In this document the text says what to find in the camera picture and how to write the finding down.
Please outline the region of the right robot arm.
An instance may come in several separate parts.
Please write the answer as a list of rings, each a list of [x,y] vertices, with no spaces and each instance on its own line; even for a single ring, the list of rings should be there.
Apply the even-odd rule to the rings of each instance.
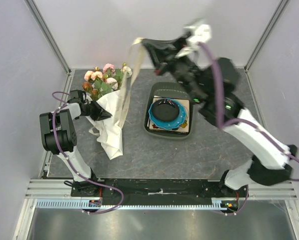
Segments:
[[[202,104],[199,113],[211,125],[230,134],[253,154],[243,165],[227,170],[218,183],[219,193],[230,197],[251,183],[273,186],[289,181],[293,168],[289,161],[294,145],[285,145],[275,139],[253,117],[242,101],[233,94],[238,73],[228,58],[215,59],[205,43],[199,43],[210,66],[201,70],[182,50],[188,50],[184,37],[174,40],[145,38],[142,46],[155,67],[157,75],[170,73],[176,82]]]

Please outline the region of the white wrapping paper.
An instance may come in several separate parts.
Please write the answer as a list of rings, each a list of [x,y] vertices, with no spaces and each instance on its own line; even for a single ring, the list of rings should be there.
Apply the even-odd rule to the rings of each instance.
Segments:
[[[102,96],[96,101],[103,109],[111,113],[112,117],[101,121],[92,120],[90,116],[86,117],[93,125],[93,128],[89,132],[98,136],[96,141],[100,143],[110,160],[123,155],[122,128],[119,126],[119,121],[115,121],[114,119],[119,96],[120,90],[116,90]]]

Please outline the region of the cream ribbon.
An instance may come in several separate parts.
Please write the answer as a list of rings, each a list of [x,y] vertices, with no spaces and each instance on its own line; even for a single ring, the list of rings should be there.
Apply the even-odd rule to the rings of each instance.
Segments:
[[[130,101],[131,101],[131,94],[132,94],[132,87],[133,84],[135,83],[145,55],[146,55],[146,50],[141,44],[143,37],[137,37],[133,43],[131,44],[129,50],[128,50],[128,58],[127,58],[127,65],[130,67],[132,66],[132,76],[128,79],[126,79],[126,76],[123,77],[122,83],[121,83],[121,88],[119,90],[118,94],[118,100],[116,104],[116,110],[114,113],[114,123],[122,129],[130,107]],[[138,45],[137,49],[137,55],[136,59],[132,62],[132,55],[133,55],[133,49],[135,48],[134,46]]]

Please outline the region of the white flower stem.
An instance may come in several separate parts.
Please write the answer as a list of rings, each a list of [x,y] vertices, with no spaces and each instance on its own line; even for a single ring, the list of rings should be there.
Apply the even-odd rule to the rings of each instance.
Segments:
[[[119,88],[121,87],[121,84],[123,82],[124,76],[126,76],[126,79],[128,79],[128,78],[130,78],[132,76],[132,74],[133,74],[132,69],[127,65],[126,62],[124,62],[122,64],[121,69],[117,68],[115,70],[115,76],[114,76],[114,78],[117,81],[118,87]]]

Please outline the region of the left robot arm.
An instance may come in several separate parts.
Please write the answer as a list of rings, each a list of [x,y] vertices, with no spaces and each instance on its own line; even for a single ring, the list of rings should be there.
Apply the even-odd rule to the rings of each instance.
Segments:
[[[60,109],[39,115],[42,146],[70,170],[73,180],[65,180],[64,184],[71,188],[72,197],[101,197],[103,188],[77,148],[73,120],[83,116],[98,122],[111,118],[112,114],[96,101],[89,100],[85,91],[71,90],[67,95],[69,99]]]

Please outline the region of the pink flower stems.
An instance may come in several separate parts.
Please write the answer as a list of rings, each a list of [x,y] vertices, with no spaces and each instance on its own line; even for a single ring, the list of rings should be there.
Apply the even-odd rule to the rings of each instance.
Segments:
[[[88,70],[84,75],[84,83],[89,82],[99,92],[99,99],[104,95],[118,91],[120,89],[115,79],[117,68],[113,64],[107,63],[101,69],[95,67],[94,70]]]

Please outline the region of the orange flower stem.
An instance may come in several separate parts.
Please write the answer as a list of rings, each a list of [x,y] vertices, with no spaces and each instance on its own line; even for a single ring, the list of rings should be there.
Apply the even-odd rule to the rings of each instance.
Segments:
[[[99,99],[99,91],[94,88],[89,82],[84,82],[82,87],[86,93],[89,94],[92,100],[97,101]]]

